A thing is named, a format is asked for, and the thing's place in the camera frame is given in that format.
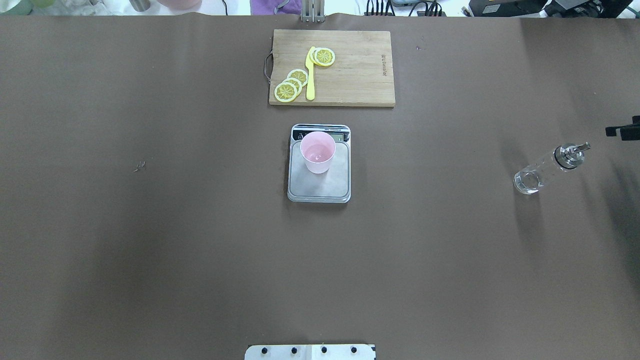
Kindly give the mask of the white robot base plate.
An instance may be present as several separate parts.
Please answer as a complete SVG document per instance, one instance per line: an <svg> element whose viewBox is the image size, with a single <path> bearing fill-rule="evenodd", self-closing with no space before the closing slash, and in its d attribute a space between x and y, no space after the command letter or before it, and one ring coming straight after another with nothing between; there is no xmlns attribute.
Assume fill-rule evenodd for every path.
<svg viewBox="0 0 640 360"><path fill-rule="evenodd" d="M375 360L374 344L258 344L247 347L245 360Z"/></svg>

